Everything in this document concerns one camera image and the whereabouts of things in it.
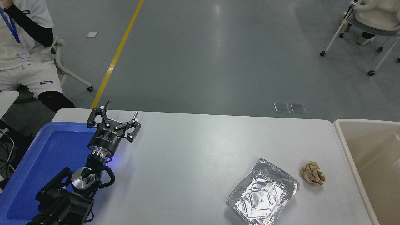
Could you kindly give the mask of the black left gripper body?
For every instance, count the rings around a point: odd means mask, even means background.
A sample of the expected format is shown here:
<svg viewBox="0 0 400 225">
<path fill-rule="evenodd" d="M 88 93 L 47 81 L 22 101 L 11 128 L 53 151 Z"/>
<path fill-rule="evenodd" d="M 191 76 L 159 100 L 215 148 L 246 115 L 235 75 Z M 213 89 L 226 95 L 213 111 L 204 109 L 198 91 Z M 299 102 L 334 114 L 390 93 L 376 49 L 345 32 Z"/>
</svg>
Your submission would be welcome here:
<svg viewBox="0 0 400 225">
<path fill-rule="evenodd" d="M 119 121 L 110 120 L 110 127 L 107 128 L 104 122 L 97 125 L 96 131 L 88 143 L 88 149 L 91 151 L 105 149 L 107 156 L 113 156 L 120 144 L 125 131 L 115 130 L 115 127 L 121 124 Z"/>
</svg>

